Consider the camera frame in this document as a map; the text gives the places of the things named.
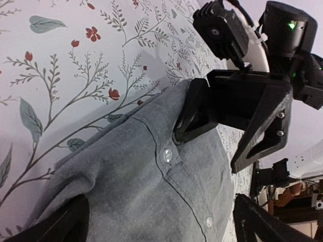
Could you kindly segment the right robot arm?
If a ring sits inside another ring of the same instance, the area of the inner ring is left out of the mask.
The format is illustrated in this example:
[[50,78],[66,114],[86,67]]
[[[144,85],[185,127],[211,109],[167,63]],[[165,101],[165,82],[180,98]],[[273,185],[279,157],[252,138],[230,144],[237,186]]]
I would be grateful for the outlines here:
[[206,3],[193,27],[212,53],[228,63],[190,83],[174,128],[189,142],[222,124],[242,130],[233,173],[287,144],[291,103],[322,108],[322,58],[311,52],[317,22],[298,8],[268,1],[254,22],[238,1]]

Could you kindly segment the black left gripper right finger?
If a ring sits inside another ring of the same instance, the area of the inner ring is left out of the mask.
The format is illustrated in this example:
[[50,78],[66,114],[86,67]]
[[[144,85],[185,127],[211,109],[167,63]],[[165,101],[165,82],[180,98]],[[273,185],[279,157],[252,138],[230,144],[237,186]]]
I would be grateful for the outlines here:
[[238,242],[316,241],[270,215],[244,194],[235,198],[233,217]]

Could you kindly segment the grey garment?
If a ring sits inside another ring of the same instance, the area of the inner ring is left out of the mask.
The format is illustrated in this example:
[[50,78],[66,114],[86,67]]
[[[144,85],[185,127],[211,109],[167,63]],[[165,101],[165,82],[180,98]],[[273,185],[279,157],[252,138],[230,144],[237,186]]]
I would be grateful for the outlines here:
[[222,241],[234,189],[218,132],[173,140],[189,85],[154,96],[57,162],[26,227],[85,194],[88,241]]

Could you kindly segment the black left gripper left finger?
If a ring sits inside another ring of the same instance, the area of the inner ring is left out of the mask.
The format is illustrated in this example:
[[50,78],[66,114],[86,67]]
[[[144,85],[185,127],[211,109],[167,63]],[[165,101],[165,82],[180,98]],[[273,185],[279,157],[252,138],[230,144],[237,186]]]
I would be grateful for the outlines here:
[[40,223],[6,239],[11,242],[66,242],[87,240],[89,202],[78,195]]

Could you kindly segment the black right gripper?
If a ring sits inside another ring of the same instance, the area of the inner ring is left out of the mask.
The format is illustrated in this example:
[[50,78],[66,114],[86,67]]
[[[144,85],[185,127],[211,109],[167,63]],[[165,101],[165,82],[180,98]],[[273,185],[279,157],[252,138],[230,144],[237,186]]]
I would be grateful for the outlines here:
[[189,142],[219,122],[246,129],[231,161],[232,173],[286,146],[293,100],[287,76],[213,70],[207,80],[195,78],[190,82],[174,127],[176,142]]

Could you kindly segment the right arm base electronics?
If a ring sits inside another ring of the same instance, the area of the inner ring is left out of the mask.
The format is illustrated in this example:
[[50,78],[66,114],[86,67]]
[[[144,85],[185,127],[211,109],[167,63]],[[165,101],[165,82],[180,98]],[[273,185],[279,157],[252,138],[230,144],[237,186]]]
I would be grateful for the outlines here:
[[287,170],[288,159],[284,158],[273,164],[271,168],[261,168],[256,161],[252,170],[252,179],[249,196],[253,200],[260,194],[263,187],[274,186],[283,188],[291,183],[290,173]]

